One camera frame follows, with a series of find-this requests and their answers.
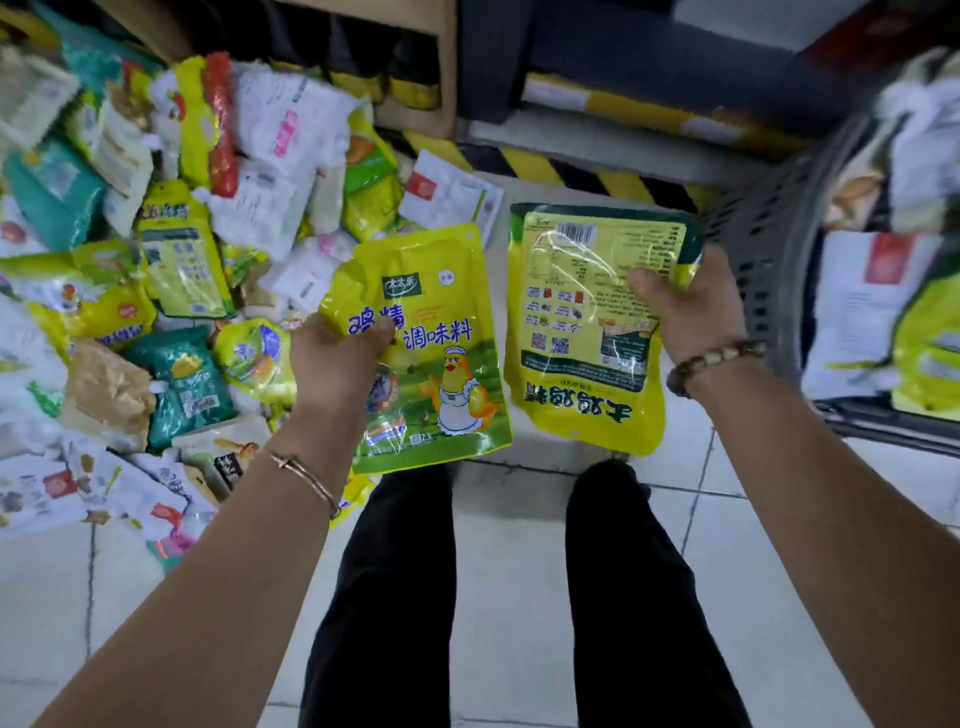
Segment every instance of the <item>hazard stripe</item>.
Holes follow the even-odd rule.
[[[501,151],[510,166],[514,168],[516,175],[522,180],[550,184],[555,187],[564,186],[563,178],[557,174],[557,170],[544,155],[511,147],[504,147]]]
[[[694,214],[709,209],[721,190],[700,184],[680,184],[629,170],[589,171],[563,159],[552,159],[513,147],[453,142],[417,132],[379,129],[398,152],[412,158],[424,149],[467,172],[486,172],[528,182],[569,187],[616,200],[629,200]]]

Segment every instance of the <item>apron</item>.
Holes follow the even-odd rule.
[[[483,419],[470,414],[470,392],[480,384],[471,379],[464,385],[463,392],[451,394],[440,390],[440,412],[437,414],[437,425],[446,435],[466,435],[476,432]]]

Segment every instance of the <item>chicken essence seasoning bag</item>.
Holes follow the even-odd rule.
[[[367,400],[356,474],[475,457],[513,442],[476,225],[358,245],[321,311],[343,334],[383,316],[396,323]]]
[[[650,268],[689,285],[703,252],[682,213],[511,209],[505,375],[540,429],[649,455],[665,427],[659,320],[626,283]]]

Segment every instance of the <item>gold bangle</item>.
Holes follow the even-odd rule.
[[[284,457],[283,455],[277,455],[275,452],[271,452],[270,457],[276,463],[278,468],[281,470],[288,470],[297,475],[300,479],[305,480],[307,485],[310,486],[317,496],[329,503],[331,521],[340,515],[340,500],[333,497],[333,494],[324,487],[323,483],[320,482],[320,479],[308,471],[296,456],[288,455],[287,457]]]

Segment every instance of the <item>hand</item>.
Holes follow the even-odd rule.
[[[343,338],[322,314],[307,319],[294,331],[290,345],[296,411],[332,413],[359,439],[377,358],[390,345],[395,328],[394,320],[384,317],[363,333]]]
[[[743,303],[719,246],[705,246],[703,264],[686,290],[644,268],[632,270],[627,282],[660,318],[663,346],[674,364],[747,337]]]

